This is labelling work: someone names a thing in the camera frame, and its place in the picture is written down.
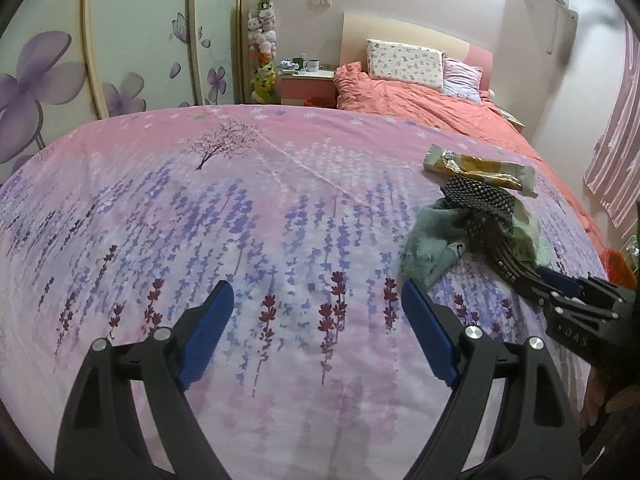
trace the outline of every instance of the snack package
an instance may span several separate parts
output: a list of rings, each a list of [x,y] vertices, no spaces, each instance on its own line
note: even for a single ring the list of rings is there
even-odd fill
[[[460,155],[432,144],[422,166],[427,171],[444,174],[456,173],[486,184],[516,189],[528,196],[537,196],[534,191],[535,170],[531,166],[517,162],[502,162],[479,156]]]

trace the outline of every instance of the bed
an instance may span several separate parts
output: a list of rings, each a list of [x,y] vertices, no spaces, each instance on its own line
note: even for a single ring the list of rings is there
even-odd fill
[[[370,78],[367,74],[368,39],[430,47],[446,51],[453,59],[481,67],[481,105],[422,85]],[[537,161],[540,171],[545,173],[580,219],[598,254],[602,254],[606,245],[593,218],[527,139],[503,118],[489,98],[492,67],[493,55],[490,52],[459,38],[413,23],[345,13],[340,67],[335,73],[338,108],[395,117],[456,132]]]
[[[89,123],[0,188],[0,398],[17,427],[52,467],[92,340],[135,342],[172,326],[224,279],[234,313],[187,398],[231,476],[402,478],[450,393],[397,295],[402,242],[441,196],[443,179],[422,171],[432,143],[534,166],[540,195],[521,200],[540,216],[554,267],[604,276],[539,161],[482,140],[304,107]],[[492,337],[544,335],[542,314],[473,254],[431,295]],[[577,412],[588,367],[547,344]],[[150,453],[170,468],[143,389],[134,396]],[[499,397],[497,381],[468,465],[481,461]]]

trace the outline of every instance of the curtain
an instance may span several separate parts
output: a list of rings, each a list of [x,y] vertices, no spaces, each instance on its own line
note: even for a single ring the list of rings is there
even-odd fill
[[[640,198],[640,41],[626,23],[626,54],[618,100],[595,147],[584,183],[627,239]]]

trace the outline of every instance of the orange duvet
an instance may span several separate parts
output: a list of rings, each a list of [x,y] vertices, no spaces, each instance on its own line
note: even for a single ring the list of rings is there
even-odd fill
[[[591,216],[538,152],[502,117],[487,92],[480,92],[482,105],[478,105],[417,84],[373,80],[362,71],[359,61],[338,68],[335,85],[340,110],[415,121],[532,158],[574,210],[598,254],[604,252],[604,238]]]

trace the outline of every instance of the wooden headboard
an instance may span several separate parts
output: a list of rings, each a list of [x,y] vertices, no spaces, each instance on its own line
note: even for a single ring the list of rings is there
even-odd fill
[[[367,40],[395,41],[442,50],[453,59],[482,67],[480,89],[488,90],[494,55],[478,46],[413,23],[390,18],[344,13],[340,65],[361,61],[367,68]]]

